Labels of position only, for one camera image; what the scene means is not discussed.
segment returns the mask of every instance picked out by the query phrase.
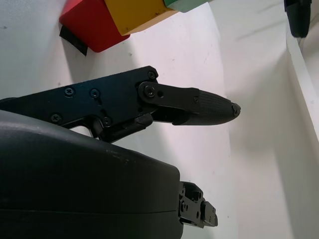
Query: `screw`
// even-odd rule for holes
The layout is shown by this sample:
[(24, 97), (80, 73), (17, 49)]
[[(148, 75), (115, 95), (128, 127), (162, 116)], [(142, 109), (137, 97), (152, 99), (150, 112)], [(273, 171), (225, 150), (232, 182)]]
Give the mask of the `screw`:
[(233, 103), (232, 108), (234, 110), (234, 116), (236, 116), (236, 117), (239, 116), (240, 110), (241, 110), (240, 106), (236, 103)]
[(51, 116), (51, 121), (52, 121), (53, 123), (58, 123), (58, 122), (60, 122), (61, 120), (62, 120), (62, 118), (61, 118), (61, 116), (58, 115), (58, 114), (54, 114), (54, 115)]
[(112, 120), (110, 117), (104, 117), (103, 123), (105, 126), (110, 126), (112, 124)]
[(148, 72), (148, 76), (149, 76), (150, 79), (155, 79), (156, 78), (156, 74), (155, 74), (154, 71), (149, 71)]
[(97, 90), (97, 89), (92, 89), (91, 91), (90, 91), (90, 96), (92, 97), (92, 98), (99, 98), (100, 97), (100, 92)]
[(145, 86), (144, 88), (144, 94), (149, 97), (152, 98), (155, 96), (155, 89), (152, 86)]
[(65, 95), (66, 95), (67, 97), (72, 97), (72, 96), (74, 95), (74, 89), (72, 89), (72, 88), (66, 88), (66, 89), (64, 90), (64, 93), (65, 93)]
[(185, 206), (185, 201), (182, 201), (181, 205), (180, 205), (180, 210), (182, 212), (184, 212), (184, 206)]

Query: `colored cube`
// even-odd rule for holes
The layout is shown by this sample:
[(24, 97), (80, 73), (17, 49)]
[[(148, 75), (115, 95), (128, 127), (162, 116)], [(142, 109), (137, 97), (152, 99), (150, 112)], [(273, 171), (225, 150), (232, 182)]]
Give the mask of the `colored cube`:
[(164, 0), (166, 7), (180, 12), (188, 12), (211, 0)]
[(104, 0), (68, 0), (60, 23), (95, 52), (130, 37), (119, 33)]
[(121, 35), (143, 31), (172, 16), (163, 0), (105, 0)]

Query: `black metal bracket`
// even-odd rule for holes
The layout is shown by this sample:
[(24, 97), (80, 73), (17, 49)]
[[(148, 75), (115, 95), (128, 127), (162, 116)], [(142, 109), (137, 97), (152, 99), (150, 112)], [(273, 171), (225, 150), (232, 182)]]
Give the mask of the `black metal bracket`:
[(153, 121), (213, 125), (233, 120), (231, 101), (196, 88), (158, 84), (147, 66), (66, 87), (0, 101), (0, 110), (65, 128), (87, 127), (94, 138), (115, 142)]
[(285, 12), (293, 37), (307, 37), (311, 20), (311, 4), (312, 0), (284, 0)]
[(175, 108), (193, 114), (200, 113), (200, 104), (194, 101), (199, 97), (199, 89), (196, 88), (178, 88), (143, 82), (139, 86), (139, 96), (148, 104)]
[(70, 42), (76, 49), (86, 56), (88, 52), (88, 46), (76, 35), (74, 35), (66, 26), (61, 27), (60, 37)]
[(180, 183), (178, 216), (183, 224), (199, 228), (218, 226), (216, 209), (205, 201), (203, 191), (193, 183)]

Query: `white wall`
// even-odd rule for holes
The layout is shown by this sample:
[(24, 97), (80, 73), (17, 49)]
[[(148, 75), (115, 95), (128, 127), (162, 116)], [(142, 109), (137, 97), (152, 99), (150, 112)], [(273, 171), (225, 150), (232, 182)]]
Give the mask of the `white wall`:
[(287, 68), (283, 1), (215, 0), (241, 239), (317, 239), (319, 169)]
[(292, 36), (287, 26), (288, 72), (299, 103), (307, 133), (319, 163), (319, 101), (301, 53), (304, 40)]
[(312, 79), (317, 96), (319, 96), (319, 1), (312, 4), (311, 27), (308, 36), (301, 41), (301, 51)]

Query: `white surface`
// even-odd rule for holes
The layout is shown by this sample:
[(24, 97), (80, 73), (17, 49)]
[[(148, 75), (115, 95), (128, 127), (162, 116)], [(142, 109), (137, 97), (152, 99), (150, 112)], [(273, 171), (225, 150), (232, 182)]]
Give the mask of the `white surface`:
[(308, 36), (300, 40), (300, 49), (307, 66), (314, 90), (319, 96), (319, 1), (313, 1)]
[[(107, 51), (84, 57), (59, 35), (65, 0), (0, 1), (0, 98), (18, 97), (152, 65), (159, 82), (224, 95), (218, 31), (208, 4), (176, 14)], [(228, 125), (154, 123), (119, 145), (177, 166), (216, 208), (219, 226), (183, 238), (238, 238)]]
[[(307, 44), (305, 45), (305, 48), (305, 52), (308, 53)], [(317, 60), (315, 57), (312, 57), (312, 55), (306, 54), (308, 63), (306, 64), (301, 49), (299, 48), (298, 41), (292, 37), (289, 29), (287, 29), (287, 49), (289, 52), (289, 75), (319, 163), (319, 101), (315, 88), (315, 81), (318, 79), (316, 78), (316, 69), (314, 65)]]
[(290, 84), (282, 0), (215, 0), (241, 239), (317, 239), (319, 171)]

